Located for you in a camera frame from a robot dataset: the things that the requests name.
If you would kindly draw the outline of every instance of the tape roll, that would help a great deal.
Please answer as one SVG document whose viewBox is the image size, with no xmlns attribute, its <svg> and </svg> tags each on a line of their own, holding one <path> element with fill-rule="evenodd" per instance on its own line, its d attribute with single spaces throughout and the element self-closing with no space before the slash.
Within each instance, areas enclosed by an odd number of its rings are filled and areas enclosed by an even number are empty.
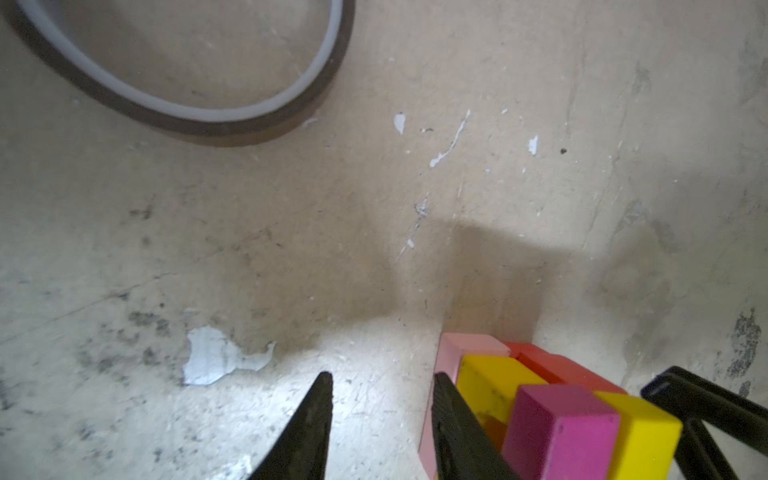
<svg viewBox="0 0 768 480">
<path fill-rule="evenodd" d="M 67 34 L 65 16 L 50 0 L 16 0 L 17 31 L 50 66 L 86 94 L 127 116 L 212 144 L 251 144 L 294 128 L 314 111 L 332 84 L 352 34 L 355 0 L 330 0 L 329 21 L 310 66 L 288 88 L 257 104 L 199 108 L 148 94 L 109 72 Z"/>
</svg>

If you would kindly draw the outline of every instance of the pink block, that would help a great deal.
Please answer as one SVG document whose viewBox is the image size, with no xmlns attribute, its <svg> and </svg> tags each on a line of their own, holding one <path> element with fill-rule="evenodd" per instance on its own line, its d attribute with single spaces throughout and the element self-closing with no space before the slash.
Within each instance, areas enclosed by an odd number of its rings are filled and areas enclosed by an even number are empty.
<svg viewBox="0 0 768 480">
<path fill-rule="evenodd" d="M 522 480 L 605 480 L 621 416 L 578 385 L 526 385 L 502 457 Z"/>
<path fill-rule="evenodd" d="M 507 357 L 509 356 L 509 348 L 490 335 L 443 333 L 440 336 L 440 345 L 437 347 L 435 373 L 447 373 L 455 385 L 458 378 L 458 368 L 462 364 L 464 355 Z M 424 470 L 429 478 L 434 478 L 437 474 L 435 441 L 432 438 L 432 388 L 433 386 L 429 387 L 422 442 L 419 444 L 419 458 L 422 460 L 422 465 L 424 465 Z"/>
</svg>

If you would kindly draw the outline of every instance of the floor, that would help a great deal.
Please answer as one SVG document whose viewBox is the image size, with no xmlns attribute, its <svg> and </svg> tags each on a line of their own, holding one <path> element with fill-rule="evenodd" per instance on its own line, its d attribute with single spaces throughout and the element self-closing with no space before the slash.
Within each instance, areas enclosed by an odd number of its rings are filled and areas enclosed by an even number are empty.
<svg viewBox="0 0 768 480">
<path fill-rule="evenodd" d="M 1 23 L 0 477 L 240 478 L 328 369 L 328 478 L 424 480 L 443 330 L 768 405 L 766 18 L 358 2 L 317 120 L 228 149 L 91 100 Z M 203 325 L 274 357 L 182 386 Z"/>
</svg>

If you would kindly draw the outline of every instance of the stack of colorful blocks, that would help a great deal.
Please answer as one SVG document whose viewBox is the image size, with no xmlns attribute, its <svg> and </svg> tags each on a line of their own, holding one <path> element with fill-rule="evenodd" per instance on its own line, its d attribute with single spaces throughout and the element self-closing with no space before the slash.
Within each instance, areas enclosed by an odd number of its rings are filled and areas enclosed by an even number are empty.
<svg viewBox="0 0 768 480">
<path fill-rule="evenodd" d="M 443 333 L 435 373 L 456 384 L 522 480 L 663 480 L 680 420 L 572 360 L 488 335 Z M 419 457 L 435 478 L 432 392 Z"/>
</svg>

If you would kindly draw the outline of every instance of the white inner ring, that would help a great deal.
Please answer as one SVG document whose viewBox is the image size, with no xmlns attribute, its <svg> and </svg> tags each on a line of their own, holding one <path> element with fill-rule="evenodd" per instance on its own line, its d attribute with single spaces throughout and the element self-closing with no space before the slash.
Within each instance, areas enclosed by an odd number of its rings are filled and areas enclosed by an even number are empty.
<svg viewBox="0 0 768 480">
<path fill-rule="evenodd" d="M 227 122 L 260 117 L 261 115 L 273 112 L 301 95 L 301 93 L 310 86 L 323 69 L 323 66 L 328 62 L 328 58 L 330 58 L 331 51 L 333 50 L 333 45 L 336 43 L 336 38 L 339 36 L 343 0 L 331 0 L 328 29 L 326 30 L 325 37 L 323 37 L 323 43 L 320 44 L 320 49 L 318 50 L 317 55 L 315 55 L 315 58 L 312 59 L 310 67 L 307 68 L 299 79 L 293 82 L 290 87 L 272 98 L 267 98 L 265 101 L 261 101 L 255 105 L 238 108 L 189 107 L 187 105 L 163 100 L 162 98 L 138 90 L 125 83 L 120 78 L 115 77 L 78 48 L 78 46 L 58 27 L 58 25 L 56 25 L 56 22 L 54 22 L 48 14 L 42 4 L 45 0 L 16 0 L 16 2 L 27 15 L 29 21 L 32 22 L 40 33 L 51 42 L 62 55 L 84 71 L 89 77 L 104 85 L 106 88 L 109 88 L 114 93 L 119 94 L 142 107 L 173 117 L 206 122 Z"/>
</svg>

